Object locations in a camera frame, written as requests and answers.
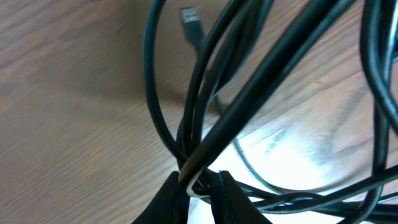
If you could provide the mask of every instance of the black cable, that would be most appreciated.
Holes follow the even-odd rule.
[[[266,55],[219,121],[201,141],[201,129],[210,100],[230,81],[251,51],[271,8],[271,3],[271,1],[261,0],[230,1],[204,43],[194,44],[198,51],[200,48],[202,50],[198,54],[198,62],[193,71],[177,141],[173,139],[164,122],[154,79],[155,35],[165,0],[155,0],[152,6],[144,42],[148,107],[159,135],[177,158],[180,168],[182,167],[179,177],[180,186],[183,188],[191,186],[196,178],[200,179],[194,185],[196,194],[209,195],[206,177],[216,174],[206,167],[231,141],[234,145],[238,143],[234,137],[273,94],[309,48],[354,3],[354,0],[310,0]],[[398,165],[385,169],[389,124],[395,132],[398,130],[397,106],[389,90],[391,63],[398,55],[398,51],[395,50],[397,48],[395,45],[397,16],[398,9],[395,0],[366,0],[360,50],[364,73],[375,96],[376,105],[372,175],[325,196],[306,192],[278,195],[280,193],[278,191],[276,191],[278,194],[272,194],[239,183],[248,196],[263,199],[260,202],[254,202],[261,212],[288,214],[312,210],[346,217],[342,223],[358,223],[361,220],[394,223],[398,220],[398,205],[381,204],[398,198],[398,193],[380,197],[382,186],[398,179]],[[200,89],[216,44],[232,22],[232,28]],[[192,40],[199,43],[196,37]],[[342,202],[367,191],[369,192],[362,204]]]

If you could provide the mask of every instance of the wooden table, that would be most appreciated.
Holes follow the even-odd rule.
[[[179,14],[190,1],[168,1],[157,38],[159,97],[174,134],[196,60]],[[195,2],[208,32],[226,0]],[[142,41],[151,4],[0,1],[0,223],[131,223],[177,169],[144,96]],[[224,102],[304,4],[275,2],[255,51],[221,94]],[[369,175],[373,99],[358,55],[362,6],[357,2],[324,35],[238,136],[269,182],[331,192]],[[210,111],[206,129],[216,119]],[[391,134],[389,166],[397,163],[397,146]],[[262,187],[231,147],[212,169]],[[212,221],[208,205],[194,200],[192,208],[190,223]],[[338,220],[309,215],[271,220]]]

